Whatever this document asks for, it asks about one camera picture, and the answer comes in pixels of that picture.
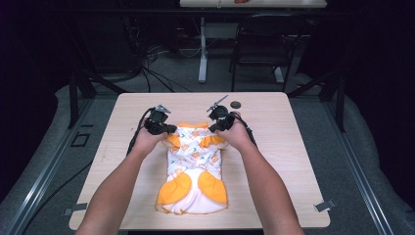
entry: hand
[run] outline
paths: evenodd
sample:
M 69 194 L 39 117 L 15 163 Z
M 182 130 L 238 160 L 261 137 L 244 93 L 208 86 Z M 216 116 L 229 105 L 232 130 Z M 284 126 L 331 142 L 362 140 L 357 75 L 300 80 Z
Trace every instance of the hand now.
M 156 145 L 167 137 L 167 133 L 162 133 L 159 135 L 151 134 L 145 127 L 144 122 L 141 125 L 140 130 L 138 131 L 137 138 L 134 143 L 134 147 L 131 150 L 131 154 L 139 154 L 140 156 L 146 157 L 149 155 L 155 148 Z
M 253 143 L 247 130 L 245 129 L 245 126 L 236 118 L 229 130 L 216 130 L 214 132 L 218 136 L 225 138 L 226 141 L 237 150 L 240 150 L 244 145 L 251 145 Z

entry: gray carpet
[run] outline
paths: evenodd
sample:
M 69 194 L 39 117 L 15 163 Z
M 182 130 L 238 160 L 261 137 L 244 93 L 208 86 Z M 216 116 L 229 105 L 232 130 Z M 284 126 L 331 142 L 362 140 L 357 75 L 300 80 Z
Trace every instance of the gray carpet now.
M 187 53 L 194 54 L 194 51 L 186 51 Z M 210 46 L 205 84 L 198 82 L 200 54 L 195 57 L 185 57 L 181 54 L 159 53 L 158 59 L 150 65 L 150 69 L 167 76 L 193 92 L 229 91 L 229 53 L 229 42 L 227 41 L 214 42 Z M 281 85 L 274 84 L 274 78 L 268 70 L 240 70 L 238 75 L 240 78 L 236 86 L 237 91 L 261 90 L 269 92 L 281 89 Z M 115 78 L 115 75 L 107 76 L 107 78 Z M 292 77 L 287 91 L 295 89 L 296 84 L 308 80 L 309 78 L 304 75 Z M 157 79 L 152 77 L 149 82 L 152 92 L 169 92 Z M 148 91 L 147 81 L 143 75 L 120 82 L 118 85 L 131 92 Z M 95 87 L 99 95 L 90 104 L 90 108 L 80 120 L 77 129 L 73 130 L 75 133 L 79 131 L 78 134 L 89 135 L 89 139 L 84 147 L 71 147 L 70 144 L 76 145 L 78 143 L 72 143 L 73 138 L 70 139 L 69 146 L 63 152 L 63 159 L 59 163 L 58 170 L 39 205 L 42 205 L 46 198 L 86 166 L 95 156 L 116 100 L 116 95 L 108 88 L 100 84 L 95 84 Z M 176 92 L 188 92 L 174 83 L 172 83 L 172 87 Z M 345 148 L 338 137 L 336 127 L 331 123 L 332 117 L 324 108 L 326 105 L 331 107 L 331 104 L 320 103 L 316 98 L 318 91 L 319 88 L 313 88 L 303 96 L 293 98 L 290 101 L 323 197 L 325 200 L 334 199 L 338 205 L 329 211 L 330 226 L 324 229 L 306 229 L 305 232 L 306 234 L 379 234 L 366 202 L 350 172 L 346 162 Z M 43 167 L 53 158 L 58 144 L 68 132 L 68 88 L 63 88 L 57 93 L 57 96 L 60 107 L 48 133 L 21 179 L 0 206 L 2 218 L 0 234 L 7 234 L 10 226 L 14 223 L 15 216 L 19 214 L 19 209 L 31 186 L 35 183 Z M 415 234 L 413 210 L 397 197 L 379 170 L 376 145 L 364 119 L 350 100 L 346 100 L 345 128 L 346 136 L 362 164 L 368 181 L 378 196 L 392 231 L 394 234 Z M 71 208 L 76 203 L 87 172 L 88 168 L 60 189 L 30 222 L 24 234 L 73 234 L 73 231 L 68 227 L 69 217 L 62 216 L 62 213 L 64 209 Z

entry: small metal disc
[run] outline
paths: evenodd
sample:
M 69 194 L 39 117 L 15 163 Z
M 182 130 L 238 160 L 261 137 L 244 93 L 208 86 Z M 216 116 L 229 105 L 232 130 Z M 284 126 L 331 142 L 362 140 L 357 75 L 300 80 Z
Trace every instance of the small metal disc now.
M 241 108 L 241 103 L 239 103 L 238 101 L 232 101 L 231 102 L 231 107 L 235 110 L 238 110 L 239 108 Z

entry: dark background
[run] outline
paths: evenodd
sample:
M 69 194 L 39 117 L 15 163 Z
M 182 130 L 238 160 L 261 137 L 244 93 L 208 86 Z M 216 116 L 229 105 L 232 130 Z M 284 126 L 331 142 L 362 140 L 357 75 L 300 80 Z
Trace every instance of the dark background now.
M 55 92 L 69 83 L 74 66 L 101 72 L 139 70 L 140 57 L 131 48 L 120 18 L 88 16 L 71 22 L 84 44 L 79 53 L 59 18 L 45 12 L 44 1 L 6 1 L 0 6 L 1 197 L 24 170 L 57 109 Z M 119 6 L 100 1 L 103 6 Z M 176 7 L 177 1 L 142 1 L 141 6 Z M 380 167 L 395 192 L 415 208 L 415 12 L 412 1 L 334 1 L 328 10 L 364 9 L 365 26 L 356 21 L 323 21 L 300 63 L 299 72 L 316 78 L 336 66 L 347 43 L 360 36 L 362 47 L 346 72 L 346 95 L 359 107 L 376 141 Z M 153 17 L 148 36 L 172 50 L 178 24 L 185 19 Z

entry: desk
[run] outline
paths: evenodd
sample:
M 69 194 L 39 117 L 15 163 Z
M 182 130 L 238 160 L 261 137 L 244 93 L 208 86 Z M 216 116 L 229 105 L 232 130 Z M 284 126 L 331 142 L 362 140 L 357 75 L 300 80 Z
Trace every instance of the desk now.
M 180 0 L 180 7 L 187 8 L 325 8 L 325 0 L 251 0 L 247 3 L 234 3 L 234 0 Z M 201 19 L 201 64 L 199 82 L 207 80 L 208 56 L 206 51 L 206 23 Z
M 207 121 L 206 110 L 226 93 L 140 93 L 118 97 L 108 126 L 77 201 L 89 203 L 100 183 L 125 158 L 129 141 L 141 115 L 158 104 L 172 111 L 167 123 Z M 231 93 L 221 105 L 229 110 L 239 101 L 244 120 L 254 132 L 262 154 L 280 173 L 292 197 L 302 227 L 326 227 L 330 217 L 314 205 L 323 201 L 314 171 L 301 139 L 291 105 L 284 93 Z M 228 146 L 222 151 L 222 180 L 229 207 L 211 214 L 166 214 L 156 211 L 155 203 L 166 180 L 167 149 L 159 143 L 141 166 L 135 190 L 122 222 L 125 230 L 167 229 L 255 229 L 261 228 L 238 151 Z M 69 227 L 77 229 L 85 211 L 75 211 Z

